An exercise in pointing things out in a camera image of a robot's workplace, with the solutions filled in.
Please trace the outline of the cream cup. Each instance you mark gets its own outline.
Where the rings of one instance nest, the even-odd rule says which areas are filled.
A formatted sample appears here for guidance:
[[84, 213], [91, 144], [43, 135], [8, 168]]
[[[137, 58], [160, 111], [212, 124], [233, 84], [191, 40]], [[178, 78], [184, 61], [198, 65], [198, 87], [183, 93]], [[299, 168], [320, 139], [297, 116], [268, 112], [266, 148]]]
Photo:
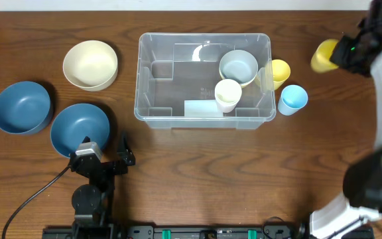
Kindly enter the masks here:
[[225, 104], [235, 104], [240, 101], [242, 89], [238, 82], [231, 79], [221, 80], [215, 87], [215, 99]]

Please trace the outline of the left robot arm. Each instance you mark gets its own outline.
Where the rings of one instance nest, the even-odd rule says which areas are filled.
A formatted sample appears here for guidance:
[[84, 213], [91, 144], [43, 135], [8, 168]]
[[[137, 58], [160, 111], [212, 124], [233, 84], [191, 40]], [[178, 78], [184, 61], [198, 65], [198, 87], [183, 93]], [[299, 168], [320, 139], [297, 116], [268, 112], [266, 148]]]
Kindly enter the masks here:
[[116, 160], [102, 162], [99, 145], [88, 136], [70, 155], [71, 171], [89, 179], [72, 195], [73, 238], [116, 238], [119, 234], [119, 227], [111, 219], [115, 177], [128, 173], [128, 167], [135, 165], [125, 133], [121, 134], [116, 155]]

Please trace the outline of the yellow small bowl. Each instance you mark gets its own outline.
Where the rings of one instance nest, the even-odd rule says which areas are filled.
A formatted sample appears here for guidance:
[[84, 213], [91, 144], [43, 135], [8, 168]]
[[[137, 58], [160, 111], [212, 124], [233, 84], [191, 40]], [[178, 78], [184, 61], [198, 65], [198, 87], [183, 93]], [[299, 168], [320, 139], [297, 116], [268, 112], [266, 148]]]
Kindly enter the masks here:
[[260, 85], [260, 79], [259, 79], [258, 75], [255, 75], [255, 77], [252, 80], [248, 81], [248, 82], [239, 83], [239, 85], [241, 86], [241, 88], [244, 88], [244, 87], [250, 85], [254, 81], [258, 82], [257, 85]]

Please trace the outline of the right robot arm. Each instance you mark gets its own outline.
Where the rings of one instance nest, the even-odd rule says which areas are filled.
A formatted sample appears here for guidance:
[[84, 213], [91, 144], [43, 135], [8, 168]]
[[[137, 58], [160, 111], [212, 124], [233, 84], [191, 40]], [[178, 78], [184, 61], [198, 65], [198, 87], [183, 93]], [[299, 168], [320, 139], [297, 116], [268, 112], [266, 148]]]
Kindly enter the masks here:
[[382, 0], [372, 0], [354, 36], [344, 35], [312, 57], [313, 70], [341, 68], [372, 77], [377, 126], [373, 153], [351, 165], [342, 192], [325, 207], [311, 213], [296, 238], [372, 238], [363, 225], [382, 219]]

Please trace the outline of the pink cup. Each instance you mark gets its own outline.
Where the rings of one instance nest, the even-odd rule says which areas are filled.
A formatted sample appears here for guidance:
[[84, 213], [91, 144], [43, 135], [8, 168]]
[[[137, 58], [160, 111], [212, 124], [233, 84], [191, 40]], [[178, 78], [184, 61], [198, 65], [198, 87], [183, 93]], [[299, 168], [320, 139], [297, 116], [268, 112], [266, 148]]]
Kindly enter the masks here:
[[216, 99], [217, 107], [223, 113], [230, 113], [237, 105], [238, 101], [224, 102], [220, 99]]

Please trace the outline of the grey-blue small bowl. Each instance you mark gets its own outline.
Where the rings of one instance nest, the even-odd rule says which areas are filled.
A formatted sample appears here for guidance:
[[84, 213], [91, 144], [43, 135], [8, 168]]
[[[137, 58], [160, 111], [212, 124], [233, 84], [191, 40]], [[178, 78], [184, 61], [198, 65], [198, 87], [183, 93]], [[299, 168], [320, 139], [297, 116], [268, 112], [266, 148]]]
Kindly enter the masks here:
[[244, 50], [229, 51], [220, 60], [219, 72], [222, 79], [244, 83], [252, 80], [258, 71], [256, 58]]

